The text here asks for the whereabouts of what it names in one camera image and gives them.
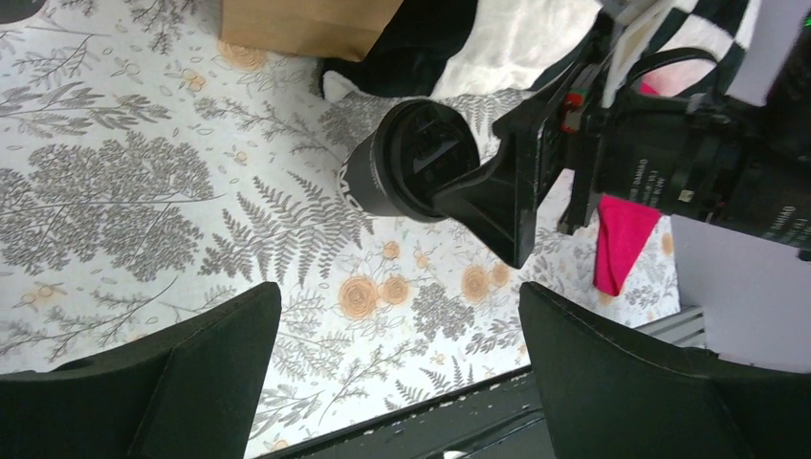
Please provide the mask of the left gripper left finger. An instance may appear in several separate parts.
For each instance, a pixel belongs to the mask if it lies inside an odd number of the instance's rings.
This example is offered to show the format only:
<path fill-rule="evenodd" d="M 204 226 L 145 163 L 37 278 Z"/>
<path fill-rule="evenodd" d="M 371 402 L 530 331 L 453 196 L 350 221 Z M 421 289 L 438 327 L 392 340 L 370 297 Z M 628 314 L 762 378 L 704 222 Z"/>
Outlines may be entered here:
<path fill-rule="evenodd" d="M 143 339 L 1 378 L 5 458 L 241 458 L 274 348 L 261 283 Z"/>

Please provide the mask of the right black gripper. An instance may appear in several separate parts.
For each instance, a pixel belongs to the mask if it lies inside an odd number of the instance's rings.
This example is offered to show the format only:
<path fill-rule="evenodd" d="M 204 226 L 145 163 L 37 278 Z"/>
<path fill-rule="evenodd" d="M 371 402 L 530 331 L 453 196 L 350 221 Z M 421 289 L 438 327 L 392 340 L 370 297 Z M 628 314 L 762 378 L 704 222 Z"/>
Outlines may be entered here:
<path fill-rule="evenodd" d="M 631 32 L 600 13 L 560 80 L 511 111 L 496 154 L 441 187 L 433 207 L 520 269 L 535 247 L 537 208 L 571 168 L 560 232 L 584 226 L 597 201 L 611 196 L 808 250 L 809 21 L 760 107 L 723 94 L 718 78 L 689 96 L 643 95 L 643 76 L 709 54 L 625 56 Z"/>

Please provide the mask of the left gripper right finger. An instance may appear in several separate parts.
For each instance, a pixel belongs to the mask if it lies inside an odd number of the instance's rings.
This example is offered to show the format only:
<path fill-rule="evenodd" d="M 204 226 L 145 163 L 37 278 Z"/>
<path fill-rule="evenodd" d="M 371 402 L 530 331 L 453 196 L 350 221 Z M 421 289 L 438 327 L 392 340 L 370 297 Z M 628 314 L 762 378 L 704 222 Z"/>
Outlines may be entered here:
<path fill-rule="evenodd" d="M 720 359 L 535 283 L 522 332 L 559 458 L 806 458 L 810 377 Z"/>

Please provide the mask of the black plastic cup lid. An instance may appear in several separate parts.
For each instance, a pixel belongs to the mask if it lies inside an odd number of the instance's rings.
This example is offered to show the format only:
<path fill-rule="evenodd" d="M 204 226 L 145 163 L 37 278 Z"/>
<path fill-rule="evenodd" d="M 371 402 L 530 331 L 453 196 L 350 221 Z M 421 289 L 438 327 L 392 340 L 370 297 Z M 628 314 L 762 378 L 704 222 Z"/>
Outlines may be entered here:
<path fill-rule="evenodd" d="M 434 223 L 446 215 L 434 197 L 444 186 L 481 165 L 475 137 L 454 108 L 428 99 L 400 102 L 373 136 L 376 171 L 386 216 Z"/>

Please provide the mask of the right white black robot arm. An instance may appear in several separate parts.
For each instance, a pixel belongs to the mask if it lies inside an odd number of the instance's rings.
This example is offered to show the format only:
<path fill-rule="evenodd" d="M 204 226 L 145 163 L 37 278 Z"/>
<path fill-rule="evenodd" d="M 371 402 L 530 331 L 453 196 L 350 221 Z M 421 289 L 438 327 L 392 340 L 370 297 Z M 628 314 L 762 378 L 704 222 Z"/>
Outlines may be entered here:
<path fill-rule="evenodd" d="M 756 1 L 658 1 L 629 24 L 601 11 L 560 76 L 495 124 L 493 159 L 440 188 L 434 207 L 514 267 L 534 247 L 536 213 L 574 173 L 559 230 L 600 215 L 595 259 L 650 233 L 643 211 L 688 236 L 685 295 L 724 356 L 810 363 L 810 23 L 761 106 L 727 90 L 756 24 Z M 704 242 L 686 221 L 712 226 Z"/>

